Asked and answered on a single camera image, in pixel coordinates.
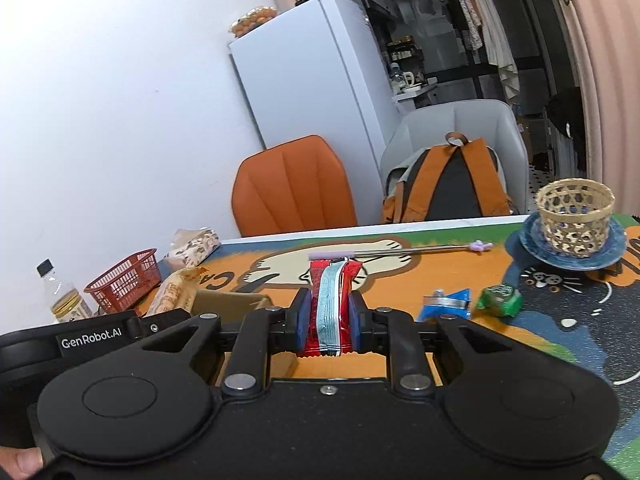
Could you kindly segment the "person's left hand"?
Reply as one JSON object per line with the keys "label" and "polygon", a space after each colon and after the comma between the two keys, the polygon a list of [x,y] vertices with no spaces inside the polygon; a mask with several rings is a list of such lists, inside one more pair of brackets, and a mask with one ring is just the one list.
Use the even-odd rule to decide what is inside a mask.
{"label": "person's left hand", "polygon": [[11,479],[28,479],[43,467],[39,448],[0,448],[0,466]]}

